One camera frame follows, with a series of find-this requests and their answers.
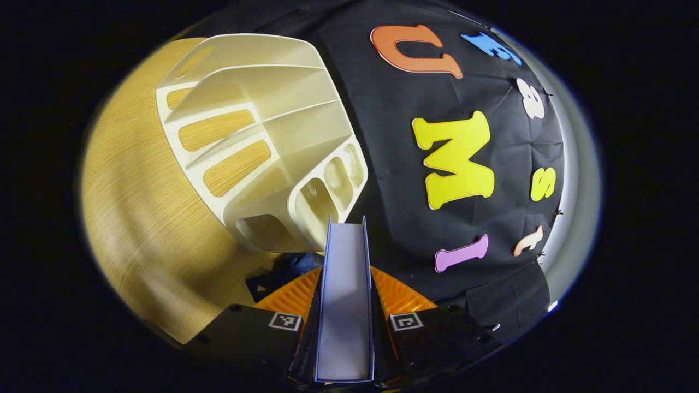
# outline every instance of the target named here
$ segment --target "foam letter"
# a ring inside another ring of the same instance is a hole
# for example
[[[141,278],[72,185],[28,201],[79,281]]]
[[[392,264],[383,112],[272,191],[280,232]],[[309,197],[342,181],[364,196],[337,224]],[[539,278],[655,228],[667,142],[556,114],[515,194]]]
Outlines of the foam letter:
[[[544,227],[539,225],[536,228],[536,232],[523,237],[517,243],[517,245],[514,247],[514,252],[512,253],[512,255],[514,255],[515,257],[518,257],[519,255],[522,254],[522,250],[524,250],[527,247],[529,247],[529,250],[533,250],[534,247],[536,246],[536,243],[539,243],[539,241],[543,238],[544,238]]]
[[[531,200],[539,202],[542,198],[548,198],[554,193],[556,187],[556,170],[553,168],[539,168],[531,177]]]
[[[442,273],[449,266],[460,264],[471,258],[481,259],[488,251],[488,235],[483,235],[475,243],[471,243],[465,247],[457,248],[452,251],[439,250],[435,254],[435,270],[437,273]]]
[[[431,209],[439,209],[445,202],[455,199],[473,195],[487,198],[493,194],[495,173],[468,161],[490,141],[490,128],[482,112],[476,110],[472,118],[455,122],[428,123],[417,118],[412,121],[412,129],[422,150],[428,150],[436,141],[450,139],[424,161],[425,166],[454,173],[451,176],[436,173],[427,176],[425,185]]]
[[[498,41],[493,40],[492,38],[483,33],[475,37],[469,37],[465,34],[462,34],[461,37],[463,37],[463,39],[467,40],[473,45],[476,45],[478,49],[482,50],[488,55],[495,56],[495,54],[497,53],[498,57],[500,57],[503,60],[513,59],[515,63],[519,64],[520,66],[522,65],[522,61],[517,56],[515,56],[514,53],[505,49],[505,47],[499,44]]]
[[[461,78],[461,68],[454,58],[445,53],[440,58],[408,57],[398,50],[401,41],[427,42],[441,48],[442,41],[428,27],[418,24],[411,26],[379,26],[371,31],[371,43],[389,64],[408,72],[448,72]]]
[[[536,91],[534,86],[530,86],[521,78],[517,78],[517,87],[519,88],[519,93],[523,97],[522,103],[524,105],[524,111],[529,116],[529,118],[533,119],[534,117],[538,117],[540,119],[543,119],[544,103],[541,102],[539,92]]]

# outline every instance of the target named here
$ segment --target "wooden table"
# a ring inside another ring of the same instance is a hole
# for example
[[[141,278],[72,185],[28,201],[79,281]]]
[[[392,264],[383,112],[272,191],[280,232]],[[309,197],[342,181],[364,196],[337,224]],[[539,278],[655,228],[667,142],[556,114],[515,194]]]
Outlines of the wooden table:
[[[245,279],[279,256],[237,244],[189,184],[160,125],[155,88],[203,39],[167,43],[121,82],[90,130],[80,181],[96,263],[139,318],[180,343],[230,303],[254,305]]]

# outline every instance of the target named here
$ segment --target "white plastic organizer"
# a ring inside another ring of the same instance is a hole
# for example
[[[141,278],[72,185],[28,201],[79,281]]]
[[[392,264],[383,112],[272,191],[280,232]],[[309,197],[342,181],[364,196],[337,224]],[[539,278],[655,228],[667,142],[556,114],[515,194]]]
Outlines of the white plastic organizer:
[[[250,250],[323,250],[328,216],[344,222],[366,184],[345,107],[306,41],[208,38],[163,79],[156,100],[186,177]]]

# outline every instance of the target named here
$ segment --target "letter m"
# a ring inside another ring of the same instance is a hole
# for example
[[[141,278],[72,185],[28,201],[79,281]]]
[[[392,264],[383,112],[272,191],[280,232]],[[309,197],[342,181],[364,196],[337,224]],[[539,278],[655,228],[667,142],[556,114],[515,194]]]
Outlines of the letter m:
[[[425,180],[427,201],[431,209],[439,209],[455,199],[482,195],[489,197],[495,188],[495,174],[490,168],[468,161],[490,141],[490,128],[482,112],[455,122],[428,123],[422,118],[412,121],[415,140],[422,150],[432,143],[450,139],[447,144],[430,154],[425,166],[452,172],[451,176],[430,173]]]

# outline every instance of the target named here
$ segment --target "black fabric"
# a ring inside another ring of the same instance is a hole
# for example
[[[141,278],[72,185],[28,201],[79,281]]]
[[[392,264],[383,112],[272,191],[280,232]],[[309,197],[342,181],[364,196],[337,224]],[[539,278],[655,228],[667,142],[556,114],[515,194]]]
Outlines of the black fabric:
[[[372,265],[433,301],[457,296],[528,266],[542,252],[554,224],[564,175],[561,131],[551,103],[555,97],[542,95],[545,117],[530,120],[515,80],[523,78],[542,92],[532,71],[526,63],[519,66],[488,56],[461,38],[461,34],[484,32],[500,42],[484,25],[447,9],[465,15],[438,1],[309,1],[265,8],[243,2],[185,35],[277,34],[309,41],[319,50],[369,165],[368,182],[347,221],[360,222],[366,215]],[[463,78],[410,73],[390,65],[369,39],[374,28],[386,24],[429,27],[443,48],[402,42],[399,49],[413,57],[449,53],[461,67]],[[494,192],[489,198],[472,196],[431,210],[425,177],[432,172],[449,174],[425,167],[423,160],[445,142],[435,143],[430,150],[419,149],[412,120],[464,120],[475,110],[485,114],[491,139],[470,160],[493,170]],[[534,203],[529,197],[531,176],[534,170],[548,167],[556,170],[556,189],[551,197]],[[539,225],[544,228],[544,239],[533,250],[513,257],[514,245]],[[490,239],[483,259],[435,272],[438,250],[463,247],[483,234]]]
[[[548,314],[551,299],[544,272],[532,262],[511,276],[436,303],[464,307],[483,326],[500,324],[493,336],[508,343]]]

